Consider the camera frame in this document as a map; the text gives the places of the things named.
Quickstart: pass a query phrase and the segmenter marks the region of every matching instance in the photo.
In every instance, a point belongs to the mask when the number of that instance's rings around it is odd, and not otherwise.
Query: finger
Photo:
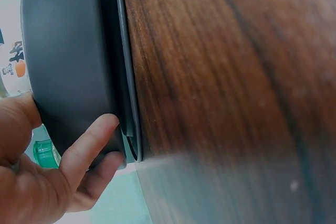
[[[17,162],[41,118],[32,95],[0,100],[0,162]]]
[[[64,153],[59,170],[73,192],[77,190],[92,161],[105,147],[118,124],[115,115],[102,115]]]
[[[96,168],[87,173],[80,184],[80,188],[87,196],[97,201],[108,183],[111,182],[122,161],[123,157],[120,153],[109,153]]]
[[[68,212],[78,212],[91,209],[111,182],[123,157],[118,152],[106,155],[103,161],[85,174],[84,179],[75,193]]]

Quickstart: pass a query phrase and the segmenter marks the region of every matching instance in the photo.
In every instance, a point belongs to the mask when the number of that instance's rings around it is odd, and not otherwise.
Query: plastic bottle
[[[19,0],[0,2],[0,99],[30,91]]]

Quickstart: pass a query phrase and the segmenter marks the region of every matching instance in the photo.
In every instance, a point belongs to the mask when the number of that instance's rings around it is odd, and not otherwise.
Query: wood grain
[[[335,223],[336,0],[125,0],[154,223]]]

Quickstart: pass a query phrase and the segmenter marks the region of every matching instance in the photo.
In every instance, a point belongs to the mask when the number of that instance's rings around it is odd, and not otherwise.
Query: green bottle
[[[36,141],[33,148],[35,161],[42,168],[58,168],[61,156],[58,154],[52,141]]]

